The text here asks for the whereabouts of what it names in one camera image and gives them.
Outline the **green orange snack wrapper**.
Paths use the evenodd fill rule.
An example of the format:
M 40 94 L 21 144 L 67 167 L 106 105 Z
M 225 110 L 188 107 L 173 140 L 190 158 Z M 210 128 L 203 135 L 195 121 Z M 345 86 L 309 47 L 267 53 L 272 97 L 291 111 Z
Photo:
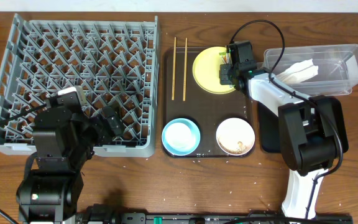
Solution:
M 227 52 L 220 52 L 219 56 L 221 57 L 223 63 L 225 64 L 229 63 L 229 59 L 228 59 L 229 54 Z

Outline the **pink white bowl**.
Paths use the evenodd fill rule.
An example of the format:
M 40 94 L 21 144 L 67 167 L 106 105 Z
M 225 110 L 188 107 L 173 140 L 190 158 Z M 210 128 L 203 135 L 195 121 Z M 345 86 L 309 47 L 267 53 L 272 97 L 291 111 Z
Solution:
M 230 156 L 245 156 L 255 145 L 255 131 L 241 118 L 228 118 L 216 130 L 216 142 Z

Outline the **white cup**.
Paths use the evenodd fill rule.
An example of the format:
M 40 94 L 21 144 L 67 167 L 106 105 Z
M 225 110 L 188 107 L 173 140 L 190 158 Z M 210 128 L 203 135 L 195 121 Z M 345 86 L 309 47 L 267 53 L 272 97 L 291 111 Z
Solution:
M 191 129 L 184 123 L 169 125 L 165 132 L 165 140 L 170 147 L 179 151 L 184 151 L 195 143 Z

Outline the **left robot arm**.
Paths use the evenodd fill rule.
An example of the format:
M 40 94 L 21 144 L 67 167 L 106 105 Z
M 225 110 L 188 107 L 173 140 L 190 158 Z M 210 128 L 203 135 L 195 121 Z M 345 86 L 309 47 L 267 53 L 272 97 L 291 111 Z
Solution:
M 118 104 L 89 118 L 77 99 L 48 99 L 47 109 L 35 118 L 36 152 L 27 158 L 16 193 L 19 220 L 61 223 L 74 216 L 83 188 L 81 169 L 94 155 L 93 148 L 123 132 Z

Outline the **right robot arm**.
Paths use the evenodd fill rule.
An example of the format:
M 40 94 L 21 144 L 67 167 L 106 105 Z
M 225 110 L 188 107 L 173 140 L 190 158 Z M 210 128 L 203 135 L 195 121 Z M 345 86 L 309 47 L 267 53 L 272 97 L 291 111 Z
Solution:
M 276 117 L 265 127 L 278 136 L 280 153 L 290 169 L 282 212 L 314 219 L 318 190 L 335 173 L 347 150 L 342 108 L 337 99 L 300 93 L 269 69 L 258 69 L 249 41 L 230 42 L 219 69 L 222 85 L 233 85 Z

